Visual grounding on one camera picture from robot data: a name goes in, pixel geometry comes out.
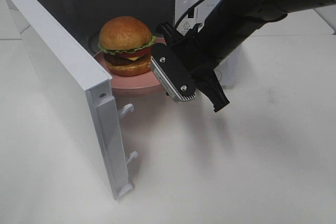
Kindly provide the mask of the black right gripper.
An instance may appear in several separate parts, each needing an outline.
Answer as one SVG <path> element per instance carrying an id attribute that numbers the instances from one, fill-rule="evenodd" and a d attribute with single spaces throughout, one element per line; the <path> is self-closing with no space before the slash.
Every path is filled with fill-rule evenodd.
<path id="1" fill-rule="evenodd" d="M 201 93 L 213 104 L 214 112 L 230 101 L 220 85 L 214 69 L 220 63 L 220 22 L 205 22 L 202 29 L 196 24 L 185 35 L 168 23 L 161 23 L 156 31 L 163 35 L 166 45 L 154 46 L 154 59 L 158 64 L 169 63 L 179 75 L 189 75 Z"/>

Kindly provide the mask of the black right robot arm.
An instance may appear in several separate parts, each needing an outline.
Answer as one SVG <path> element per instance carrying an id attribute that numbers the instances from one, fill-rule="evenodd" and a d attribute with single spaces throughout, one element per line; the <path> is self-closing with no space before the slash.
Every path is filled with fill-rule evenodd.
<path id="1" fill-rule="evenodd" d="M 151 70 L 174 101 L 190 101 L 199 90 L 219 111 L 229 101 L 214 70 L 232 51 L 267 23 L 333 4 L 335 0 L 220 0 L 185 35 L 169 23 L 158 25 L 165 43 L 152 47 Z"/>

